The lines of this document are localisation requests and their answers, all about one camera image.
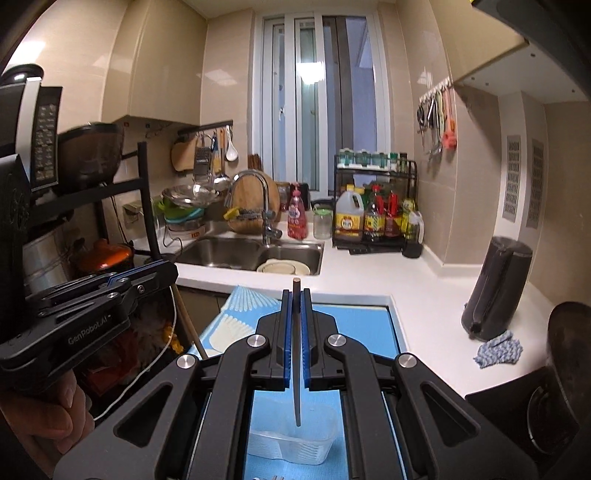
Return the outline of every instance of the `white spoon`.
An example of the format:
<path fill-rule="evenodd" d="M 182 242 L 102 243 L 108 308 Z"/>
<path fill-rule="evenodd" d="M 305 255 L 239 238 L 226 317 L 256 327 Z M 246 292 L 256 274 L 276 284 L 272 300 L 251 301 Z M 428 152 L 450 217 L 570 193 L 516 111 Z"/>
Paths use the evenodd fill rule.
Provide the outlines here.
<path fill-rule="evenodd" d="M 232 136 L 230 134 L 230 127 L 228 125 L 226 125 L 226 133 L 228 135 L 228 151 L 226 152 L 226 160 L 236 161 L 238 160 L 238 151 L 232 144 Z"/>

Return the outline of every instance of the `black pan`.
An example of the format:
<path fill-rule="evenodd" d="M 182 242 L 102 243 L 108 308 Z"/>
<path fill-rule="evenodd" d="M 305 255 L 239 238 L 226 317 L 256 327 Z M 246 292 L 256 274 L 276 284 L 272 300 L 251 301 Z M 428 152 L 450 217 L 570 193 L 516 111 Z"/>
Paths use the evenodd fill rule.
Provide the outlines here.
<path fill-rule="evenodd" d="M 556 306 L 548 322 L 546 385 L 528 407 L 528 428 L 538 450 L 566 447 L 591 413 L 591 307 L 575 301 Z"/>

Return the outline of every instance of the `wooden handle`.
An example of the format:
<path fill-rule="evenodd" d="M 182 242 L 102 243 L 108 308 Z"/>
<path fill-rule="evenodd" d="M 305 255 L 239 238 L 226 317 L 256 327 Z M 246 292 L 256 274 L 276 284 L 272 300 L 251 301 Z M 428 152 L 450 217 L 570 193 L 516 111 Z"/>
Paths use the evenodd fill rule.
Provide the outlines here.
<path fill-rule="evenodd" d="M 203 348 L 201 339 L 197 334 L 197 330 L 195 330 L 193 322 L 191 321 L 191 316 L 189 315 L 187 307 L 183 302 L 181 293 L 178 291 L 178 287 L 176 284 L 173 284 L 172 289 L 174 295 L 174 302 L 177 305 L 177 313 L 181 319 L 181 322 L 183 322 L 183 327 L 185 328 L 186 332 L 188 332 L 189 335 L 192 337 L 193 343 L 195 344 L 195 347 L 197 348 L 199 355 L 201 355 L 201 358 L 205 360 L 208 358 L 207 353 L 205 352 L 205 348 Z"/>

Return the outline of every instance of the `upper cabinet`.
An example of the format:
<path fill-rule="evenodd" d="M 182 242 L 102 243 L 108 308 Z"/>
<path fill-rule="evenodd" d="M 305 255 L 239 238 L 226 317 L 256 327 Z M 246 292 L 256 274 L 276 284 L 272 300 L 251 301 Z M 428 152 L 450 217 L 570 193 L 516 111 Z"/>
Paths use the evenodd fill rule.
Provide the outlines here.
<path fill-rule="evenodd" d="M 470 0 L 430 2 L 455 82 L 528 44 L 505 24 L 475 9 Z"/>
<path fill-rule="evenodd" d="M 127 115 L 199 124 L 207 23 L 180 0 L 132 0 L 115 40 L 103 122 Z"/>

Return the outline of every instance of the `stainless steel sink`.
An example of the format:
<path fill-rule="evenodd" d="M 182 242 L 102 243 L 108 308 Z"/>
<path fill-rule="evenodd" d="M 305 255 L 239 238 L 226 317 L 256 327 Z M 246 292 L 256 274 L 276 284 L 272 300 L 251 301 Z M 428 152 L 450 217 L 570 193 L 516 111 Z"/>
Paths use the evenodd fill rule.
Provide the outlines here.
<path fill-rule="evenodd" d="M 271 258 L 296 260 L 308 266 L 310 275 L 319 275 L 323 251 L 324 245 L 314 242 L 278 242 L 264 247 L 259 256 L 259 265 Z"/>
<path fill-rule="evenodd" d="M 260 265 L 262 244 L 246 238 L 203 238 L 190 245 L 176 261 L 204 267 L 254 271 Z"/>
<path fill-rule="evenodd" d="M 307 265 L 311 275 L 320 274 L 323 244 L 278 241 L 265 246 L 250 238 L 208 237 L 190 245 L 176 259 L 178 263 L 204 267 L 255 271 L 271 258 L 296 260 Z"/>

